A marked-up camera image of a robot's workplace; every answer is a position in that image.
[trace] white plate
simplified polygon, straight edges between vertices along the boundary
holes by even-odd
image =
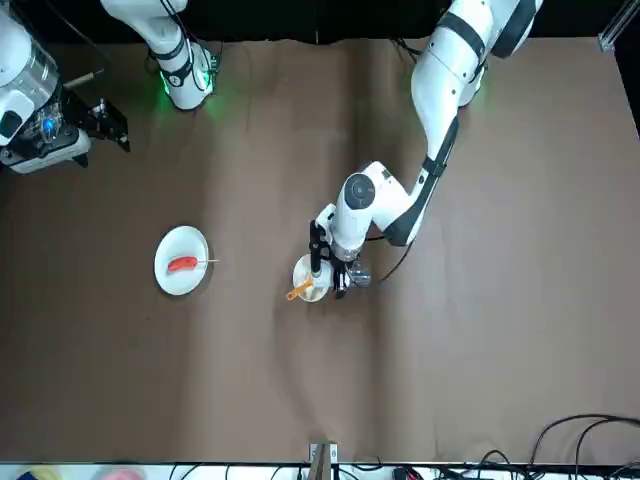
[[[182,226],[167,233],[158,245],[153,270],[160,288],[170,295],[184,295],[196,288],[207,272],[208,263],[199,263],[193,270],[169,272],[169,262],[178,257],[209,260],[209,247],[197,228]]]

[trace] black cable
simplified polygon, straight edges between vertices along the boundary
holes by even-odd
[[[411,60],[413,60],[413,63],[418,62],[417,57],[422,54],[420,50],[411,48],[409,45],[407,45],[407,43],[402,38],[392,38],[390,40],[393,44],[397,45],[398,47],[403,49],[405,52],[407,52],[407,54],[411,57]]]
[[[624,417],[622,417],[622,418],[608,418],[608,419],[604,419],[604,420],[598,420],[597,422],[594,422],[591,425],[589,425],[587,428],[585,428],[583,430],[582,434],[580,435],[580,438],[578,439],[578,443],[576,444],[576,456],[575,456],[576,473],[575,473],[575,480],[578,480],[578,472],[579,472],[579,468],[580,468],[580,448],[582,447],[582,442],[584,441],[585,437],[587,436],[587,433],[589,433],[591,430],[593,430],[598,425],[604,425],[605,423],[625,423],[627,425],[632,425],[634,427],[639,427],[640,428],[640,424],[639,423],[630,422],[628,419],[625,419]]]
[[[280,465],[278,468],[276,468],[273,473],[271,474],[271,480],[273,480],[276,476],[276,473],[278,473],[280,471],[280,469],[282,469],[284,467],[284,465]]]
[[[414,55],[418,55],[418,56],[422,55],[421,50],[411,48],[409,45],[407,45],[407,42],[404,38],[397,38],[396,40],[400,43],[400,46],[404,48],[407,52],[412,53]]]
[[[338,468],[338,471],[342,472],[342,473],[346,473],[347,475],[349,475],[351,478],[353,478],[354,480],[360,480],[358,477],[356,477],[353,473],[351,472],[347,472],[344,468]]]
[[[499,457],[502,457],[502,459],[505,461],[507,465],[511,465],[511,462],[509,461],[507,456],[504,453],[502,453],[500,450],[494,448],[493,450],[489,450],[487,453],[484,454],[484,457],[482,457],[482,460],[480,460],[480,466],[484,465],[491,455],[497,455]],[[513,471],[510,471],[509,473],[511,474],[511,480],[515,480],[513,478]],[[480,480],[481,474],[482,474],[482,468],[478,468],[478,480]]]
[[[407,255],[409,254],[409,250],[411,250],[411,247],[413,247],[413,242],[411,242],[407,246],[407,249],[404,251],[404,254],[402,255],[402,257],[400,257],[400,260],[398,260],[398,263],[396,263],[396,265],[391,270],[389,270],[389,273],[387,273],[384,277],[382,277],[380,280],[378,280],[378,284],[381,284],[385,280],[388,280],[389,277],[391,275],[393,275],[396,272],[396,270],[398,270],[400,265],[402,265],[402,262],[404,262],[404,259],[407,258]]]
[[[622,472],[624,472],[628,468],[633,468],[633,467],[640,467],[640,462],[627,463],[626,465],[623,465],[619,469],[614,470],[612,473],[607,475],[607,478],[616,478],[616,475],[620,475]]]
[[[382,238],[384,237],[374,237],[370,241],[374,241]],[[357,465],[357,464],[353,464],[351,466],[356,470],[360,470],[361,472],[375,472],[376,470],[380,470],[382,467],[384,467],[384,465],[382,465],[382,460],[380,460],[380,457],[376,457],[376,460],[378,461],[378,464],[374,465],[373,467],[363,467],[362,465]]]
[[[602,425],[604,423],[611,423],[613,421],[614,420],[608,420],[608,419],[598,420],[597,422],[594,422],[591,425],[589,425],[587,428],[585,428],[582,434],[580,435],[580,438],[578,438],[578,443],[576,443],[576,456],[575,456],[575,465],[576,465],[575,480],[578,480],[578,473],[580,469],[580,448],[582,448],[582,442],[587,436],[587,433],[589,433],[592,429],[594,429],[598,425]]]
[[[196,463],[193,467],[187,470],[187,473],[185,473],[182,477],[180,477],[180,480],[185,480],[185,478],[187,478],[191,472],[193,472],[196,468],[198,468],[201,465],[202,463]]]
[[[96,50],[100,54],[100,56],[107,63],[111,63],[111,58],[109,58],[109,55],[107,55],[104,52],[104,50],[102,50],[98,45],[96,45],[93,40],[91,40],[89,37],[87,37],[80,30],[78,30],[73,23],[71,23],[69,20],[67,20],[66,17],[64,15],[62,15],[60,10],[58,10],[53,5],[53,3],[51,3],[49,0],[44,0],[44,3],[47,5],[49,10],[51,10],[60,20],[62,20],[67,25],[67,27],[69,27],[71,30],[73,30],[76,33],[76,35],[78,35],[80,38],[82,38],[88,45],[91,45],[93,47],[93,49]],[[102,72],[104,72],[104,67],[101,68],[100,70],[98,70],[97,72],[94,72],[94,74],[98,74],[98,73],[102,73]]]
[[[384,282],[385,280],[388,280],[389,277],[391,275],[393,275],[395,273],[395,271],[400,267],[400,265],[402,265],[402,262],[404,262],[404,259],[407,258],[407,254],[409,253],[409,250],[411,250],[411,246],[413,245],[413,242],[411,242],[408,246],[407,249],[404,251],[404,253],[402,254],[402,257],[400,257],[400,260],[398,260],[398,263],[396,263],[394,265],[394,267],[389,270],[389,272],[382,277],[380,280],[376,280],[374,282],[374,285],[380,285],[382,282]],[[358,287],[358,288],[366,288],[366,285],[358,285],[358,282],[356,282],[356,280],[353,278],[353,276],[351,275],[351,272],[349,272],[349,269],[346,269],[347,275],[349,275],[349,278],[351,279],[351,281],[353,282],[353,284]]]
[[[588,418],[593,418],[593,419],[602,419],[602,420],[608,420],[608,419],[616,419],[618,421],[626,421],[627,423],[636,425],[640,427],[640,419],[638,418],[633,418],[633,417],[621,417],[618,415],[607,415],[607,414],[603,414],[603,413],[582,413],[579,415],[571,415],[569,417],[564,417],[561,418],[560,420],[556,420],[555,422],[550,423],[549,425],[547,425],[546,427],[544,427],[542,429],[542,432],[540,432],[540,435],[538,435],[538,438],[536,440],[535,446],[533,447],[533,451],[531,452],[531,458],[529,459],[529,465],[533,465],[536,461],[536,455],[538,453],[538,449],[540,448],[540,443],[542,442],[542,439],[544,438],[544,436],[549,432],[549,430],[551,430],[552,428],[561,425],[563,423],[567,423],[567,422],[571,422],[573,420],[581,420],[581,419],[588,419]]]

